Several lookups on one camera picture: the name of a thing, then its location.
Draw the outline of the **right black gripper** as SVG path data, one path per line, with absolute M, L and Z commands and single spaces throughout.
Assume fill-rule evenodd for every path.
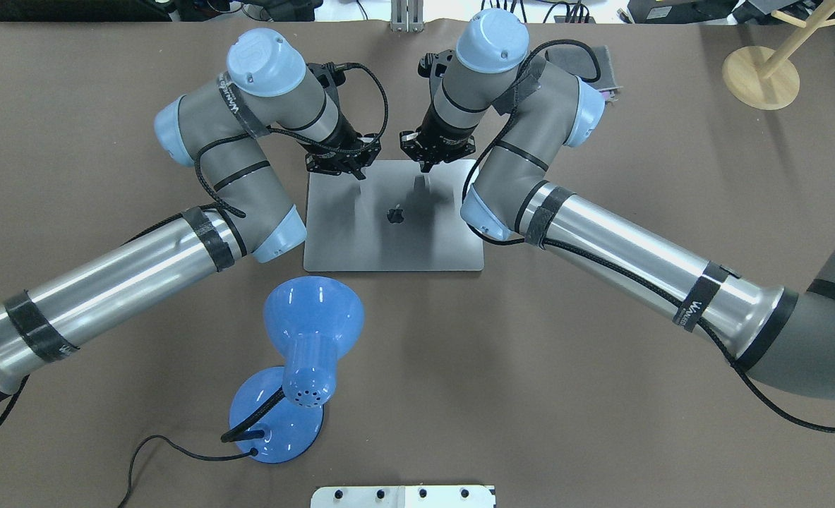
M 417 162 L 423 174 L 436 164 L 452 163 L 475 152 L 473 128 L 456 128 L 444 121 L 435 106 L 429 106 L 416 130 L 399 133 L 399 145 L 408 158 Z

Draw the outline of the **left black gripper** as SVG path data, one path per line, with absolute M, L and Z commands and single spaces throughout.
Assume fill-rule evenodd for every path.
M 362 136 L 341 115 L 329 138 L 317 145 L 307 145 L 306 151 L 307 171 L 326 176 L 352 174 L 356 180 L 363 181 L 364 167 L 372 165 L 381 151 L 380 134 Z

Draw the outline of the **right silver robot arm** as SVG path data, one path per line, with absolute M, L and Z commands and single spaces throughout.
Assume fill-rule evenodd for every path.
M 514 14 L 475 14 L 454 49 L 427 54 L 431 82 L 423 125 L 401 134 L 421 169 L 468 157 L 472 133 L 488 109 L 507 122 L 476 158 L 462 189 L 460 216 L 494 245 L 552 251 L 611 286 L 708 337 L 731 370 L 782 418 L 820 432 L 782 411 L 759 384 L 835 401 L 835 250 L 799 294 L 760 286 L 720 263 L 595 205 L 544 177 L 562 147 L 579 147 L 606 109 L 597 90 L 604 60 L 571 39 L 531 48 Z

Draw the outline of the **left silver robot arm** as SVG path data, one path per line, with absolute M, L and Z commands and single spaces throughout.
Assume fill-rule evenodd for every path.
M 365 65 L 307 63 L 284 35 L 259 27 L 228 49 L 224 72 L 160 110 L 156 138 L 212 202 L 0 303 L 1 421 L 40 367 L 243 257 L 265 263 L 304 243 L 304 220 L 258 141 L 290 136 L 311 173 L 364 179 L 381 133 L 360 135 L 341 110 L 337 87 L 353 68 Z

